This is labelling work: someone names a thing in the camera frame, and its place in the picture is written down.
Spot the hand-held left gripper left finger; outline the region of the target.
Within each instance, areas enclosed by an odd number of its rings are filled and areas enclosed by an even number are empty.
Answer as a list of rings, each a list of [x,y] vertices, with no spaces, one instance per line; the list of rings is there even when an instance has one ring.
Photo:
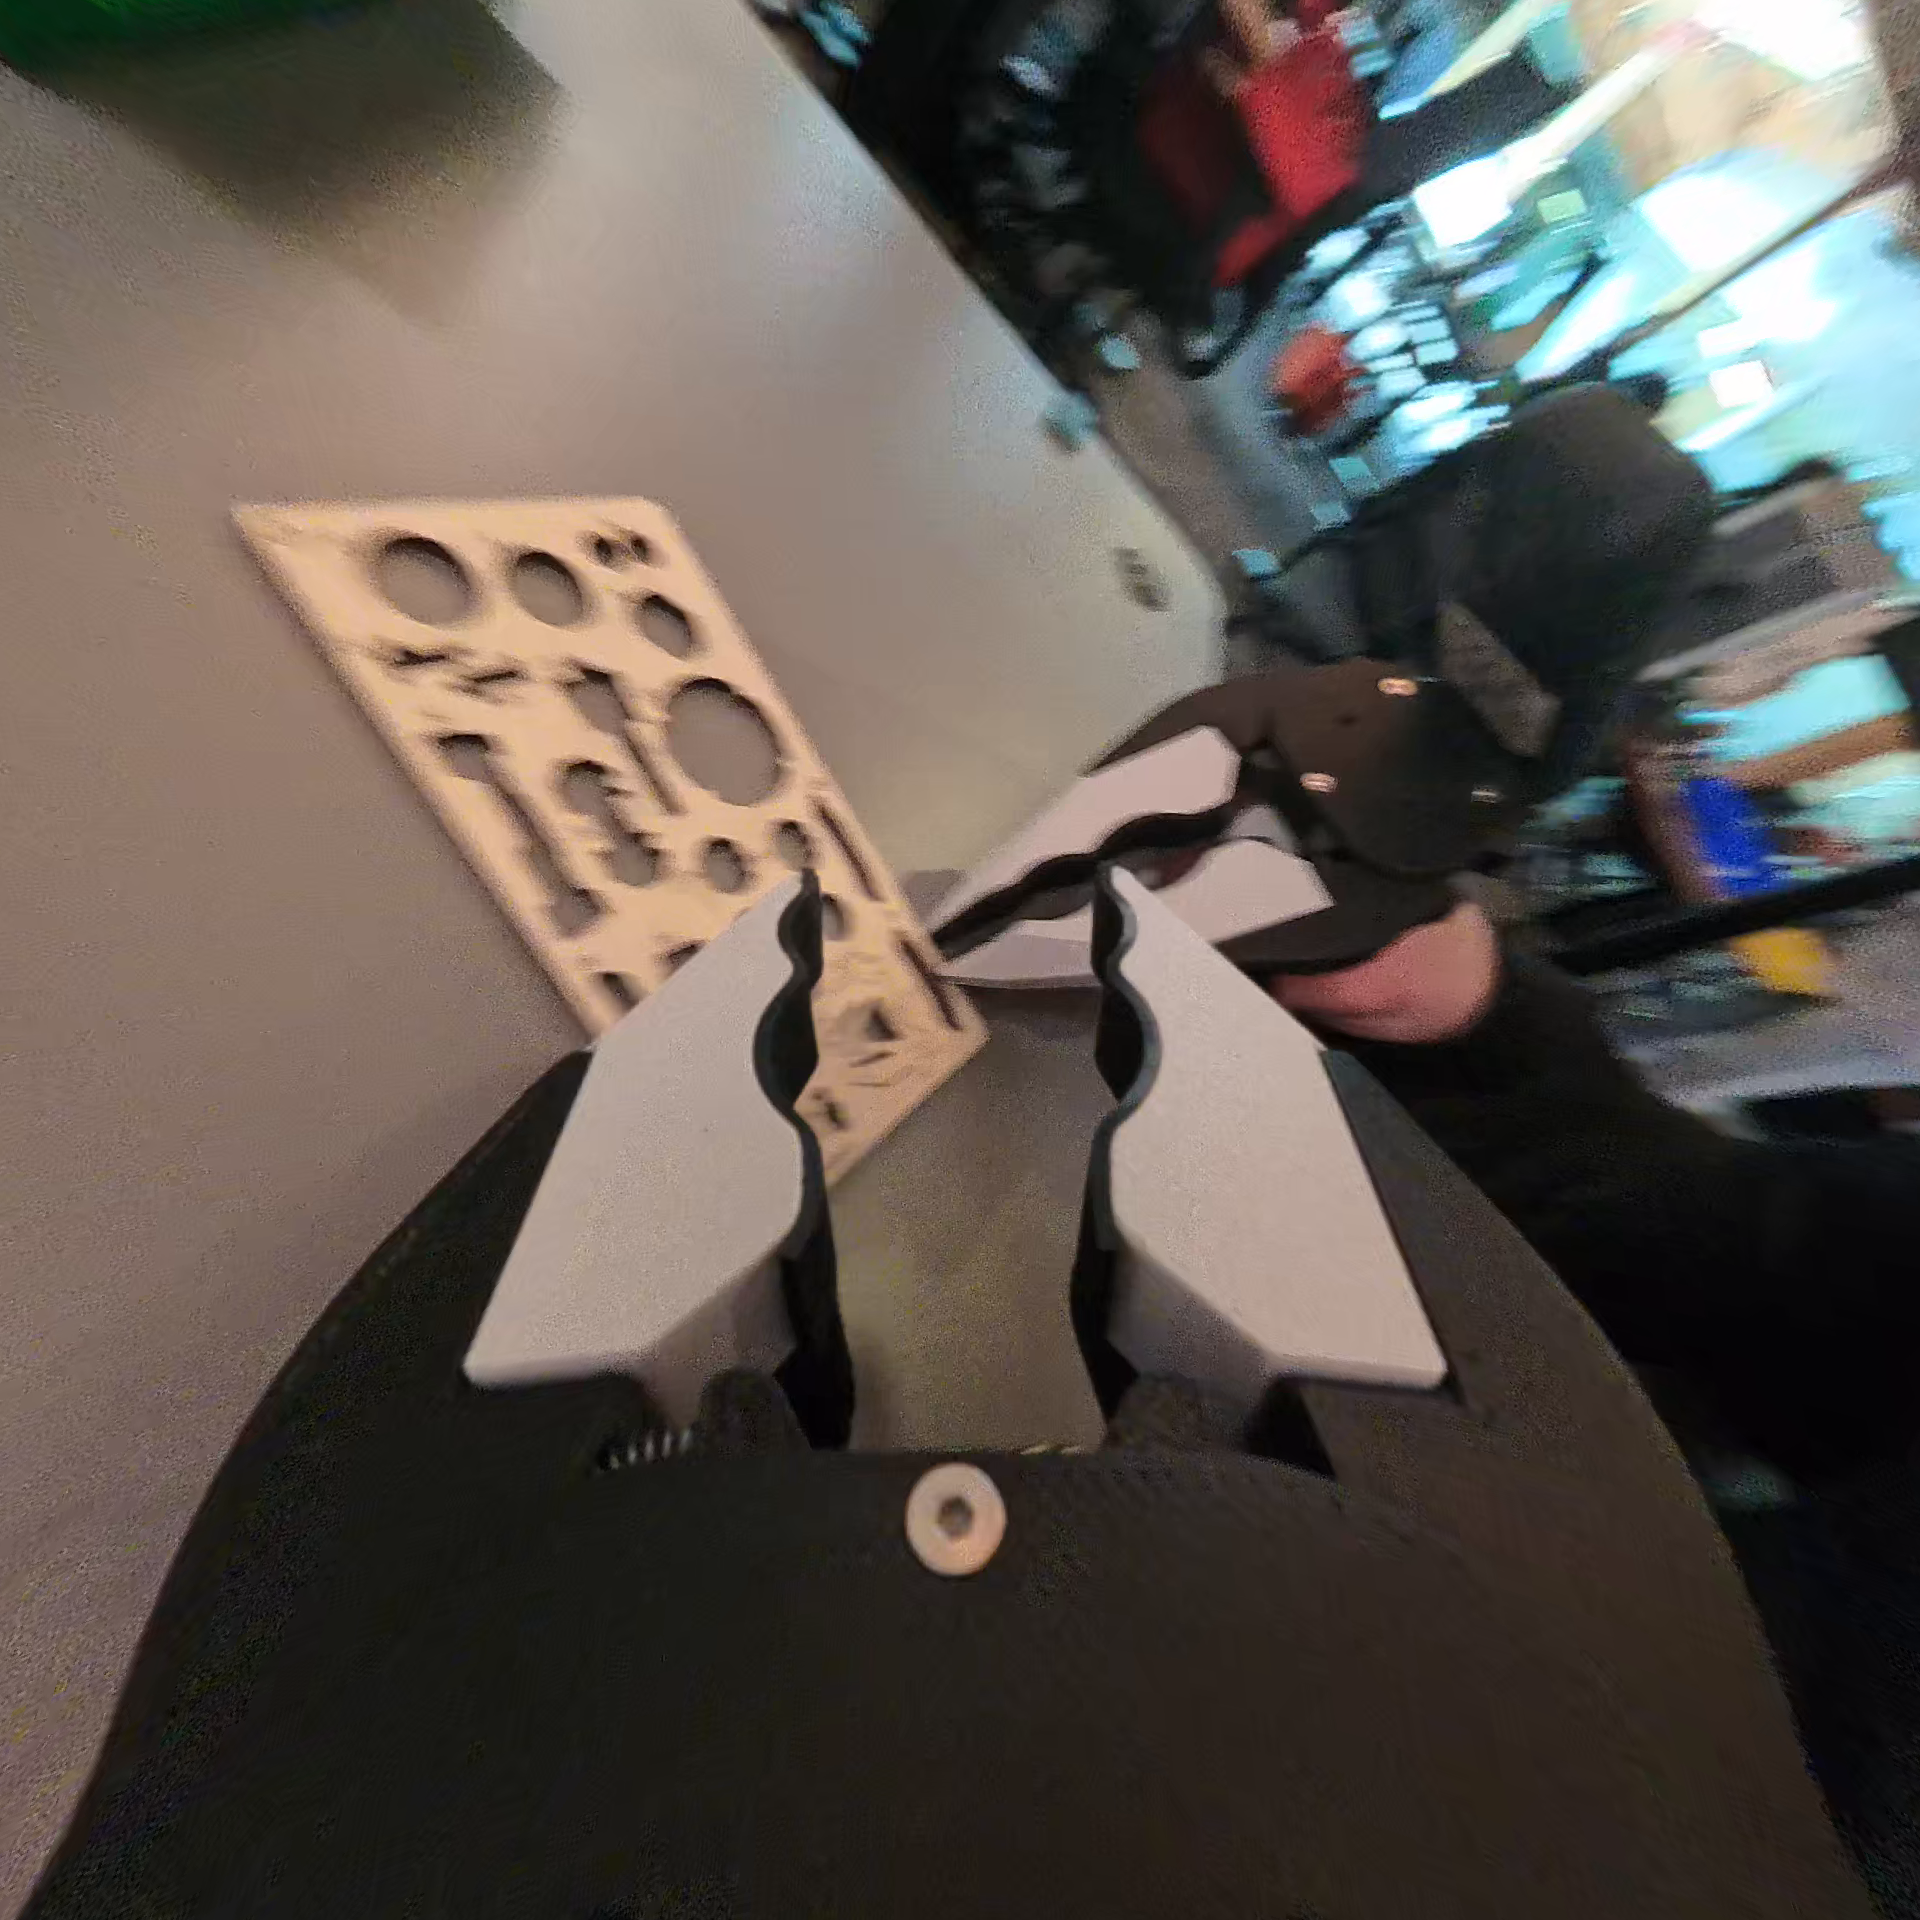
[[[589,1049],[464,1356],[505,1390],[621,1375],[691,1425],[708,1380],[774,1379],[812,1445],[851,1440],[819,1065],[822,888],[782,879]]]

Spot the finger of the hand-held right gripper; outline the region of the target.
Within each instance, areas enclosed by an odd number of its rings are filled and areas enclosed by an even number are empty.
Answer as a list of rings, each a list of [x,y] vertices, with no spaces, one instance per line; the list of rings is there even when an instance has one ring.
[[[1262,839],[1233,839],[1197,856],[1149,893],[1212,944],[1297,921],[1332,905],[1315,867]],[[945,963],[945,976],[969,989],[1088,989],[1092,905],[1057,918],[1021,918],[984,945]]]
[[[1194,727],[1076,777],[930,909],[932,942],[978,945],[1114,856],[1214,844],[1235,813],[1241,767],[1243,755],[1218,728]]]

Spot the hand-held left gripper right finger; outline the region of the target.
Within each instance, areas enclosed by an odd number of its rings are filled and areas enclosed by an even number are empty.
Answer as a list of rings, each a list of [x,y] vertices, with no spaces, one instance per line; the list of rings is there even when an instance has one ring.
[[[1146,1379],[1235,1428],[1277,1385],[1432,1393],[1449,1363],[1329,1054],[1125,868],[1094,878],[1094,1068],[1073,1333],[1107,1420]]]

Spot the person's right forearm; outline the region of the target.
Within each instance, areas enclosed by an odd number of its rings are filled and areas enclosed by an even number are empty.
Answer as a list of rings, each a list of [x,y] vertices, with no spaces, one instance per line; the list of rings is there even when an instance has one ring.
[[[1626,1359],[1808,1475],[1916,1445],[1913,1135],[1729,1135],[1657,1096],[1594,997],[1531,957],[1464,1038],[1352,1054]]]

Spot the wooden cutout parts sheet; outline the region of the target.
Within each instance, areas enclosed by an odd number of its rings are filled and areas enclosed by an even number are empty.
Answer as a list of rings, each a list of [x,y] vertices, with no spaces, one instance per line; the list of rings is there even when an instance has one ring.
[[[665,507],[252,503],[232,520],[589,1035],[812,873],[822,976],[803,1112],[828,1174],[985,1046]]]

